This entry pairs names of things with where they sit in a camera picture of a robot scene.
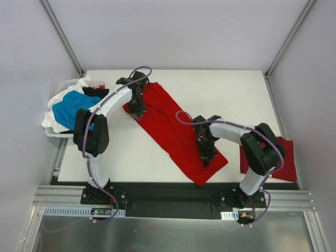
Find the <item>bright red t shirt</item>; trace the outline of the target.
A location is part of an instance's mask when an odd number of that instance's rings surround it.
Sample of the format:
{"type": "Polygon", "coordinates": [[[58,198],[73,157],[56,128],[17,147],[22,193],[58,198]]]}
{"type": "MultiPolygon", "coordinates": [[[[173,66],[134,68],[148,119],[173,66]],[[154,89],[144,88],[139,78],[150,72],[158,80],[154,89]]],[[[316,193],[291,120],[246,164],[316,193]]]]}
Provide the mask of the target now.
{"type": "Polygon", "coordinates": [[[143,99],[146,112],[136,122],[191,181],[203,186],[228,164],[228,160],[218,154],[208,166],[204,165],[196,144],[197,134],[191,125],[178,122],[175,114],[182,108],[159,83],[147,83],[143,99]]]}

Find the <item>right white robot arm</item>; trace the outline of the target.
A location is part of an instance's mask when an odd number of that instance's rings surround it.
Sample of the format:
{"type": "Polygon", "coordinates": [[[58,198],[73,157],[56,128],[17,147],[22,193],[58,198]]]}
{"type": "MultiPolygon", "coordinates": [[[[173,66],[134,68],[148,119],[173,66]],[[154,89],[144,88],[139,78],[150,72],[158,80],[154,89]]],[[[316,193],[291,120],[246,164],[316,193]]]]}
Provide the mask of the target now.
{"type": "Polygon", "coordinates": [[[219,156],[215,142],[225,139],[243,148],[248,170],[236,190],[225,196],[227,205],[236,208],[250,206],[256,194],[277,165],[283,165],[285,150],[266,123],[244,126],[225,121],[214,115],[209,119],[198,116],[193,119],[193,128],[198,136],[196,144],[201,160],[209,166],[219,156]]]}

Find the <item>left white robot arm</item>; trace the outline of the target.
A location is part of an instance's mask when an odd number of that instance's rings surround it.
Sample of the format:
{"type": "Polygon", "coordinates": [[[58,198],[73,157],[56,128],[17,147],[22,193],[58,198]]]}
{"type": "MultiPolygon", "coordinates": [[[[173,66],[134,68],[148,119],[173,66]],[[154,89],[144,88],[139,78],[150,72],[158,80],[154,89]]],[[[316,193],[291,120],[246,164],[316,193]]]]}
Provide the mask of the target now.
{"type": "Polygon", "coordinates": [[[108,169],[99,167],[98,157],[109,145],[108,118],[116,110],[126,106],[131,117],[142,120],[146,112],[143,90],[149,83],[149,75],[136,69],[129,77],[117,80],[114,89],[93,108],[77,111],[73,142],[81,152],[89,174],[82,204],[107,205],[106,210],[118,206],[110,191],[108,169]]]}

